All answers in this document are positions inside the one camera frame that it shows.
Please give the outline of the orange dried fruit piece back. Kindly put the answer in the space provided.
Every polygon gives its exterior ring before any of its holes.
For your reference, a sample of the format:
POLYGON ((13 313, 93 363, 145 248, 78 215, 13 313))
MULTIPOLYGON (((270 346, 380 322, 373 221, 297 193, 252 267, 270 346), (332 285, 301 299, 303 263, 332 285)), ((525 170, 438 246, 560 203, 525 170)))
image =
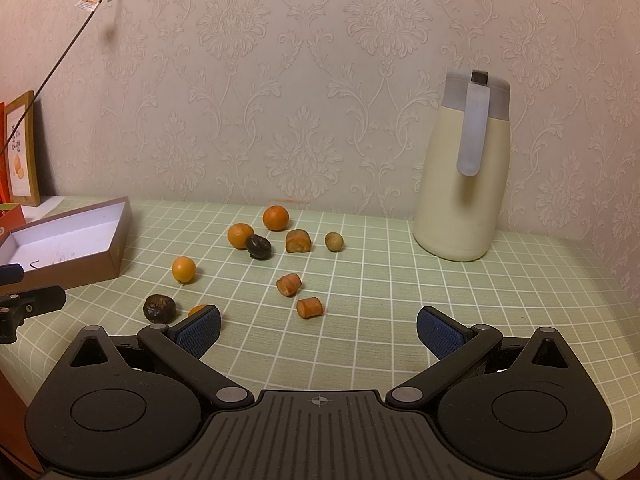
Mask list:
POLYGON ((285 250, 290 254, 296 252, 310 252, 312 241, 307 231, 294 229, 288 231, 285 237, 285 250))

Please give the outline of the orange dried fruit piece front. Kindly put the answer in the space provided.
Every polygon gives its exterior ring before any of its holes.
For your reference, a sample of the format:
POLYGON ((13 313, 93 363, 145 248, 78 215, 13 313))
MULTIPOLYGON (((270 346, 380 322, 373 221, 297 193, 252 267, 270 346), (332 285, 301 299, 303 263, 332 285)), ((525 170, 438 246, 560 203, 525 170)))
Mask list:
POLYGON ((304 320, 308 318, 316 318, 324 312, 323 304, 318 297, 309 297, 299 299, 296 302, 297 314, 304 320))

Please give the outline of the red open gift box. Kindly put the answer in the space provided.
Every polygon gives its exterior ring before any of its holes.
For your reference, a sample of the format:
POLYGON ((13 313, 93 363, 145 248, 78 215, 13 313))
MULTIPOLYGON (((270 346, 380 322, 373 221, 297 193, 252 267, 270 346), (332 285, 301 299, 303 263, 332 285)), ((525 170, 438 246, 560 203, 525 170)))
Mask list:
POLYGON ((0 205, 0 234, 24 226, 26 223, 21 204, 7 203, 0 205))

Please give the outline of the orange kumquat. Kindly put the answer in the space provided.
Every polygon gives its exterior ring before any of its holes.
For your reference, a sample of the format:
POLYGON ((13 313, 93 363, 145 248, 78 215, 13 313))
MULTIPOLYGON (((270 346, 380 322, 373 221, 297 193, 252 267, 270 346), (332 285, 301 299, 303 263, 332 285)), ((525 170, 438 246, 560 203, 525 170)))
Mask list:
POLYGON ((172 277, 180 284, 189 284, 195 278, 195 262, 186 256, 175 258, 171 266, 172 277))
POLYGON ((288 222, 290 222, 290 215, 280 205, 270 206, 262 214, 262 223, 269 231, 284 231, 288 227, 288 222))
POLYGON ((254 234, 254 229, 247 223, 235 223, 227 232, 228 241, 232 247, 239 250, 246 248, 247 239, 254 234))
POLYGON ((198 306, 192 308, 189 311, 188 316, 196 315, 198 312, 200 312, 201 310, 203 310, 206 307, 207 307, 207 304, 199 304, 198 306))

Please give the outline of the wooden picture frame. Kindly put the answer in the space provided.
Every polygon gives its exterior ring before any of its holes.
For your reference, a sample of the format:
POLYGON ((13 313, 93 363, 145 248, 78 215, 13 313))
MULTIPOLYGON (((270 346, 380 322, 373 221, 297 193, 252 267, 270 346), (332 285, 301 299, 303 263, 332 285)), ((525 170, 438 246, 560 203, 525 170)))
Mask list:
POLYGON ((4 108, 6 140, 3 151, 9 194, 13 203, 37 207, 40 205, 34 135, 34 108, 29 107, 35 92, 29 90, 4 108))

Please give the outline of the brown white cardboard tray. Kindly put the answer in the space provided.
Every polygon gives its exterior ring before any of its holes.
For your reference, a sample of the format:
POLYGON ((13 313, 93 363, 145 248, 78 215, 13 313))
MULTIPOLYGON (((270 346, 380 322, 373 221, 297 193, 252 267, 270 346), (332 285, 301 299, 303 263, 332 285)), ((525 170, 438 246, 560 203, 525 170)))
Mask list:
POLYGON ((1 237, 3 295, 53 285, 72 289, 117 278, 132 211, 128 198, 43 218, 1 237))

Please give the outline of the orange dried fruit piece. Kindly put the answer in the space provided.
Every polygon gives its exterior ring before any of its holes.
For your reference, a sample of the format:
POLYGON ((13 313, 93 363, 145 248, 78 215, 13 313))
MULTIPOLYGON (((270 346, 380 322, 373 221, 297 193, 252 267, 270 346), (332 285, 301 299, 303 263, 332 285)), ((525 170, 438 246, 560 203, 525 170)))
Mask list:
POLYGON ((277 290, 282 296, 293 297, 302 287, 302 280, 296 273, 289 273, 277 279, 277 290))
POLYGON ((297 314, 304 320, 308 318, 316 318, 324 312, 323 304, 318 297, 309 297, 299 299, 296 302, 297 314))
POLYGON ((290 254, 296 252, 310 252, 312 241, 307 231, 294 229, 288 231, 285 237, 285 250, 290 254))

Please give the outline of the tan round longan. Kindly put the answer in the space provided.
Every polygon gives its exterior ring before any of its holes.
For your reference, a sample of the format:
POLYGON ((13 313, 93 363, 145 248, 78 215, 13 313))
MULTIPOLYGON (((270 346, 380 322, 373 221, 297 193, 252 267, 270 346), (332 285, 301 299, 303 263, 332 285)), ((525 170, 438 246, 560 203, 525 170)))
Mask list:
POLYGON ((330 252, 341 252, 344 248, 344 238, 339 232, 329 232, 324 238, 324 244, 330 252))

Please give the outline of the cream thermos jug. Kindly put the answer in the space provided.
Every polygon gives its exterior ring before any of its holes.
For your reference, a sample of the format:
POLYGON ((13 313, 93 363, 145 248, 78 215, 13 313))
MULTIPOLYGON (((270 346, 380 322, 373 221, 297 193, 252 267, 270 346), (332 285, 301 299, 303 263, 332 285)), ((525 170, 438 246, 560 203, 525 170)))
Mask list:
POLYGON ((413 237, 452 261, 491 245, 510 166, 510 84, 484 70, 448 70, 428 140, 413 237))

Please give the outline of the orange kumquat back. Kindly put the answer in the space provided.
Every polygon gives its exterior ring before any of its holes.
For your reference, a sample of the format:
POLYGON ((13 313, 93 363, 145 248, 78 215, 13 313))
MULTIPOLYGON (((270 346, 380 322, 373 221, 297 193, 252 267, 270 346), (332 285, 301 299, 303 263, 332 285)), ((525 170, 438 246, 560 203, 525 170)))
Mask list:
POLYGON ((269 231, 284 231, 288 227, 288 222, 290 222, 290 215, 280 205, 270 206, 262 214, 262 223, 269 231))

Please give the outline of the dark wrinkled fruit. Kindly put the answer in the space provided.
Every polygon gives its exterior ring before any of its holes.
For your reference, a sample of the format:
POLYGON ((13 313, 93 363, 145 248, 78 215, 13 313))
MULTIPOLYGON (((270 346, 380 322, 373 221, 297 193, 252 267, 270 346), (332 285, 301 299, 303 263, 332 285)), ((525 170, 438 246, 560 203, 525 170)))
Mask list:
POLYGON ((272 256, 272 246, 265 237, 252 234, 246 239, 246 250, 250 256, 257 260, 267 260, 272 256))
POLYGON ((171 297, 153 294, 145 299, 143 314, 151 323, 169 324, 177 315, 177 306, 171 297))

